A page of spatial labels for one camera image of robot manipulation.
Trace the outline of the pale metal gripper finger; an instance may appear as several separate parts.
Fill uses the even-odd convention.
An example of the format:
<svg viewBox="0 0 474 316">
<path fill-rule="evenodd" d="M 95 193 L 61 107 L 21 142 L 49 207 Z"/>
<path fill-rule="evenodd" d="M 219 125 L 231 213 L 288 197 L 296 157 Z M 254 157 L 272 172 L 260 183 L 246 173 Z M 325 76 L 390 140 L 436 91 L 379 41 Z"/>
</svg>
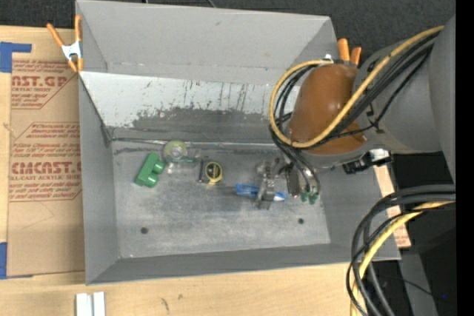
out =
<svg viewBox="0 0 474 316">
<path fill-rule="evenodd" d="M 275 179 L 280 176 L 279 172 L 282 168 L 280 158 L 260 161 L 256 164 L 255 171 L 258 178 Z"/>
<path fill-rule="evenodd" d="M 273 180 L 263 180 L 257 192 L 254 205 L 257 209 L 268 210 L 276 195 L 275 182 Z"/>
</svg>

